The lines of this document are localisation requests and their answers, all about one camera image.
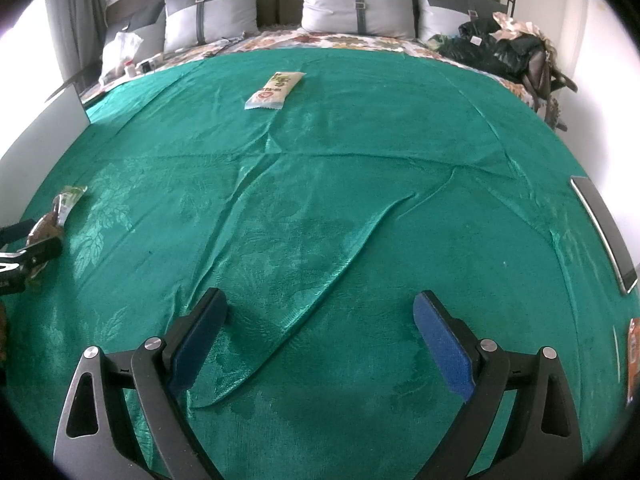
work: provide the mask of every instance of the green fabric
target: green fabric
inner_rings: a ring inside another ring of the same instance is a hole
[[[282,110],[243,110],[276,71],[306,75]],[[625,370],[638,298],[620,296],[568,185],[580,166],[495,81],[274,50],[132,81],[90,117],[26,212],[88,185],[65,252],[7,298],[6,391],[47,451],[81,351],[163,334],[209,286],[230,315],[182,403],[228,480],[412,478],[461,405],[412,319],[425,288],[505,349],[558,350],[586,452],[610,430],[612,328]]]

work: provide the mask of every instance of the gray curtain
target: gray curtain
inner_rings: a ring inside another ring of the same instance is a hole
[[[81,92],[98,80],[104,46],[104,0],[45,0],[56,58],[65,82]]]

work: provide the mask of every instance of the thin white stick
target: thin white stick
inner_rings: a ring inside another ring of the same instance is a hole
[[[620,384],[620,352],[618,352],[618,336],[616,335],[615,325],[613,325],[613,341],[616,344],[616,362],[618,363],[618,384]]]

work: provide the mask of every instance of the floral blanket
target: floral blanket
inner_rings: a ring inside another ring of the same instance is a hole
[[[354,36],[353,34],[307,32],[301,28],[268,29],[262,31],[256,36],[248,38],[219,40],[203,46],[188,48],[182,52],[176,52],[175,54],[167,56],[162,66],[158,67],[156,70],[165,70],[167,68],[182,65],[183,63],[206,59],[207,57],[226,56],[228,54],[252,52],[254,50],[273,50],[277,48],[349,48],[352,50],[383,50],[387,52],[405,54],[406,56],[435,59],[455,65],[464,70],[471,70],[472,72],[477,72],[490,77],[517,96],[531,109],[535,109],[534,99],[523,85],[447,59],[446,57],[429,50],[423,44],[417,43],[416,41],[396,40],[396,38],[380,38],[373,36]],[[100,95],[103,95],[116,86],[130,80],[130,78],[124,76],[116,79],[116,81],[109,83],[103,88],[100,88],[99,85],[93,86],[82,95],[82,102],[84,104],[89,104],[89,101],[99,98]],[[558,104],[555,99],[552,100],[552,105],[557,108]],[[546,102],[542,101],[542,104],[537,110],[537,114],[540,118],[544,119],[546,114]],[[555,120],[557,122],[558,114],[555,114]]]

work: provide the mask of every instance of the gray and white pillow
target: gray and white pillow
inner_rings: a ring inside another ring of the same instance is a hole
[[[166,23],[166,13],[164,12],[164,1],[152,3],[144,9],[132,14],[107,28],[104,41],[105,48],[116,37],[118,32],[134,32],[142,43],[136,51],[133,63],[137,64],[144,59],[155,56],[164,49],[164,25]]]
[[[164,51],[257,32],[255,0],[164,0]]]
[[[415,38],[412,0],[304,1],[302,27],[310,32]]]
[[[493,0],[418,0],[418,7],[421,41],[428,41],[436,34],[457,36],[458,27],[476,14],[478,18],[490,18],[494,12],[507,11],[507,6]]]

